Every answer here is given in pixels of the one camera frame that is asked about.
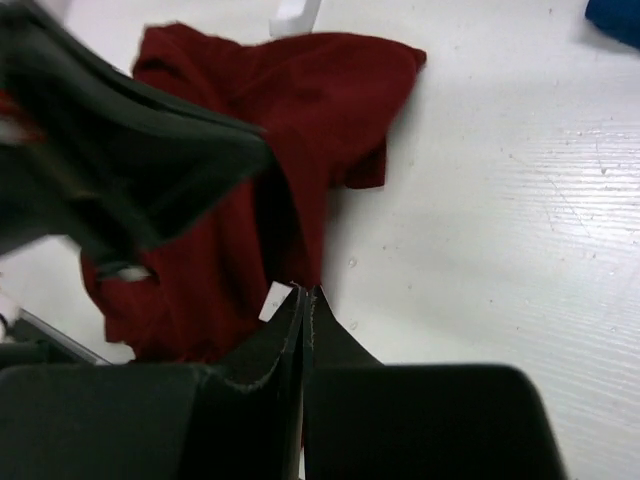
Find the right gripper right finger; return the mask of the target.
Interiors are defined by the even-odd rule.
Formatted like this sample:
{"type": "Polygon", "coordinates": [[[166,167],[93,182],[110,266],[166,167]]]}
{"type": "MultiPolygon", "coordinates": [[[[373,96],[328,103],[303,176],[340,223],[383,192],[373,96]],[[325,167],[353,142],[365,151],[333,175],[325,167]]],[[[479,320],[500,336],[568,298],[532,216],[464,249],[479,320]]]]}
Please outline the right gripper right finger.
{"type": "Polygon", "coordinates": [[[303,318],[310,479],[563,479],[541,398],[495,364],[385,365],[336,320],[321,288],[303,318]]]}

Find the dark red t-shirt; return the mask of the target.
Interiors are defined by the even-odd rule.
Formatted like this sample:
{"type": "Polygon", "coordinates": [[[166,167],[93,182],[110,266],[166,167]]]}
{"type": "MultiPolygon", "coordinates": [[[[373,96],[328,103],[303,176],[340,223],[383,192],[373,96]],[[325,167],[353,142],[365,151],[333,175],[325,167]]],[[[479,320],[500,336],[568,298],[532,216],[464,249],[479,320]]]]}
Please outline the dark red t-shirt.
{"type": "Polygon", "coordinates": [[[103,280],[82,260],[107,341],[139,361],[214,363],[260,329],[273,282],[318,285],[328,193],[384,184],[388,132],[426,61],[348,33],[250,46],[181,23],[148,28],[134,78],[263,127],[277,163],[146,253],[152,278],[103,280]]]}

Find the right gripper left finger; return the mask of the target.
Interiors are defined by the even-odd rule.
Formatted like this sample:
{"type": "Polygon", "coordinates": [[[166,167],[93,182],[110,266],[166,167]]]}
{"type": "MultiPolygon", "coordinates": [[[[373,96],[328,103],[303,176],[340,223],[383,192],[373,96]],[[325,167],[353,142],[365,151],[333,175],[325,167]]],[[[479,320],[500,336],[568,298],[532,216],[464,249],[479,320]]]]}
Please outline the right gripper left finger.
{"type": "Polygon", "coordinates": [[[190,478],[298,478],[305,301],[305,289],[293,287],[257,333],[200,369],[189,429],[190,478]]]}

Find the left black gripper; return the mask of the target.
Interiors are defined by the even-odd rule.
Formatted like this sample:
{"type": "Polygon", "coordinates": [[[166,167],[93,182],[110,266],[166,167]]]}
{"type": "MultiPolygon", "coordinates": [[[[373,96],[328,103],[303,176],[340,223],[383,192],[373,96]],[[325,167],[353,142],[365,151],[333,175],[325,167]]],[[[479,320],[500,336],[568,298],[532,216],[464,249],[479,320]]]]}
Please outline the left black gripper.
{"type": "Polygon", "coordinates": [[[1,5],[1,251],[136,265],[272,165],[259,130],[138,83],[35,1],[1,5]]]}

